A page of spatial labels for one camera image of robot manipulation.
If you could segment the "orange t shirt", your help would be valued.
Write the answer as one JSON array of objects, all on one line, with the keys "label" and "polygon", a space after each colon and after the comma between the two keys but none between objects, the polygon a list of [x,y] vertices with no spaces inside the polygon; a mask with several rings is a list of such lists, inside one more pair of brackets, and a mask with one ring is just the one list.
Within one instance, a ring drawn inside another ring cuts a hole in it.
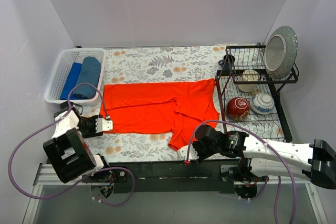
[{"label": "orange t shirt", "polygon": [[169,147],[179,150],[207,121],[216,127],[213,93],[215,80],[109,84],[104,86],[100,114],[109,115],[113,133],[160,134],[172,132]]}]

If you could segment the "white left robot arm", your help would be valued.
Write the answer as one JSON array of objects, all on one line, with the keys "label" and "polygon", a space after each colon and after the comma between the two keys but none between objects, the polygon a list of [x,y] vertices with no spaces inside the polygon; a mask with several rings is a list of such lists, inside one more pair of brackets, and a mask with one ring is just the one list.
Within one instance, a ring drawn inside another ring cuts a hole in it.
[{"label": "white left robot arm", "polygon": [[95,176],[106,182],[112,170],[101,154],[93,154],[84,139],[102,136],[113,129],[109,116],[101,114],[91,117],[81,115],[72,102],[60,104],[54,114],[55,132],[43,149],[61,182],[67,183],[83,175]]}]

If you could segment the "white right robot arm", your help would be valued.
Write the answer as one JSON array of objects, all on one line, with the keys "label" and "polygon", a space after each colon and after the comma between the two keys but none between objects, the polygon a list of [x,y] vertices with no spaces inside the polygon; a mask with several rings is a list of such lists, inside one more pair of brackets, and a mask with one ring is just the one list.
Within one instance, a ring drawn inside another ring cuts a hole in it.
[{"label": "white right robot arm", "polygon": [[223,133],[209,125],[200,126],[195,138],[190,149],[199,161],[214,154],[244,160],[237,168],[242,180],[254,176],[290,176],[335,189],[335,151],[324,140],[315,139],[312,144],[266,141],[247,132]]}]

